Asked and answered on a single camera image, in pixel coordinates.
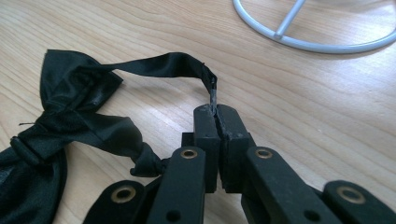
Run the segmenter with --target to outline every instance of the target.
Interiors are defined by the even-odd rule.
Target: clamp jaw
[[[242,194],[248,223],[396,223],[396,214],[366,189],[338,180],[312,189],[274,150],[257,147],[235,109],[201,105],[194,132],[163,176],[145,187],[124,180],[105,189],[84,223],[203,223],[205,193]]]

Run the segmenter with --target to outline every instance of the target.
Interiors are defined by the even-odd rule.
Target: black strap
[[[44,112],[0,153],[0,223],[52,221],[66,179],[63,148],[73,141],[130,157],[132,175],[163,173],[165,162],[142,141],[129,118],[95,113],[122,82],[115,69],[144,77],[200,78],[216,108],[216,76],[188,54],[99,64],[79,52],[49,50],[40,82]]]

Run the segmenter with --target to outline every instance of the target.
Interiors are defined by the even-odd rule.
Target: light wood surface
[[[245,0],[275,29],[291,0]],[[395,1],[307,1],[288,35],[357,44],[390,33]],[[245,25],[232,1],[0,1],[0,146],[41,114],[39,79],[47,49],[71,49],[101,63],[182,51],[219,77],[218,101],[238,110],[257,144],[277,150],[309,185],[360,184],[396,210],[396,45],[355,55],[291,49]],[[208,103],[199,80],[125,81],[102,114],[128,116],[161,157],[192,131],[192,110]],[[127,158],[73,143],[54,223],[81,223],[99,194],[129,175]],[[239,195],[205,197],[205,223],[247,223]]]

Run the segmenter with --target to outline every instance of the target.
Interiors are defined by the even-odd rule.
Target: metal rivet
[[[132,186],[121,186],[111,194],[111,201],[114,203],[127,203],[134,198],[136,190]]]
[[[256,150],[256,156],[262,158],[262,159],[270,159],[273,154],[272,152],[268,151],[267,149],[260,148]]]
[[[185,149],[180,153],[180,155],[184,159],[193,159],[198,156],[198,153],[194,149]]]
[[[366,199],[364,198],[363,194],[358,192],[357,190],[347,187],[347,186],[341,186],[337,188],[337,193],[338,195],[341,196],[344,200],[350,202],[350,203],[357,203],[357,204],[362,204],[366,202]]]

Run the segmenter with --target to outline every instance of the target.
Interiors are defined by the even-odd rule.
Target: wood grain
[[[242,1],[276,28],[291,0]],[[390,0],[307,1],[288,35],[357,44],[390,33]],[[0,146],[42,111],[39,79],[47,49],[71,49],[101,63],[183,51],[219,77],[221,104],[236,108],[260,146],[277,150],[307,184],[360,184],[396,210],[396,48],[354,55],[291,49],[248,28],[232,1],[0,1]],[[128,116],[161,157],[192,131],[192,110],[208,102],[198,80],[143,78],[124,84],[100,110]],[[79,143],[54,223],[80,223],[101,191],[133,163]],[[247,223],[240,196],[205,197],[205,223]]]

